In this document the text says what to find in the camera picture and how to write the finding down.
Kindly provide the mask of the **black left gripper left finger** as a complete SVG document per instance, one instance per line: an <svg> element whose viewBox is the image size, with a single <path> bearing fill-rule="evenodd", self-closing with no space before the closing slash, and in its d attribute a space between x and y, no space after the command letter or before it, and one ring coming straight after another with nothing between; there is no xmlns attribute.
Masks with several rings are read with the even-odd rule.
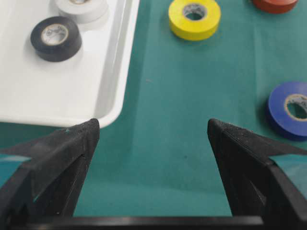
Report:
<svg viewBox="0 0 307 230"><path fill-rule="evenodd" d="M97 119L1 149L28 159L0 187L0 228L13 221L72 216L100 137Z"/></svg>

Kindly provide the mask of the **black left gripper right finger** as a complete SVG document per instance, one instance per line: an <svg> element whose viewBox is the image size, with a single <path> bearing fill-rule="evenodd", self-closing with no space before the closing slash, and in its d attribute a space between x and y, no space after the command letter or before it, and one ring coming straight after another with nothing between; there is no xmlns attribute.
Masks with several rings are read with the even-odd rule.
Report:
<svg viewBox="0 0 307 230"><path fill-rule="evenodd" d="M307 228L307 199L271 160L306 150L214 118L207 134L232 215L258 216L268 230Z"/></svg>

